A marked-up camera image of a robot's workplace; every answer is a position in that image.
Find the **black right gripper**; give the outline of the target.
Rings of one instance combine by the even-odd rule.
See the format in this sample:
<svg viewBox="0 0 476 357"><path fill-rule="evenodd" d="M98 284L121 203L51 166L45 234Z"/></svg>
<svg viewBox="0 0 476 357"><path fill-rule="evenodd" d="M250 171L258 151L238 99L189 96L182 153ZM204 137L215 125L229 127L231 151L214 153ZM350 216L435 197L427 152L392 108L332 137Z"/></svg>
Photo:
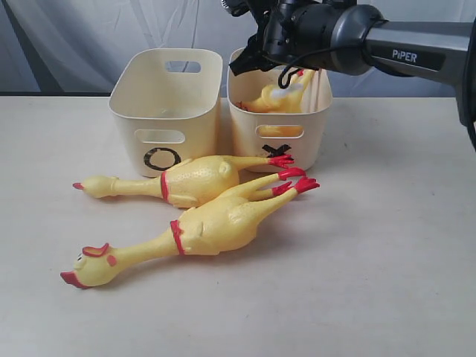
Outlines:
<svg viewBox="0 0 476 357"><path fill-rule="evenodd" d="M297 1L246 1L257 23L257 32L229 68L234 75L251 71L270 71L271 64L283 65L292 57L290 42L295 29L292 16Z"/></svg>

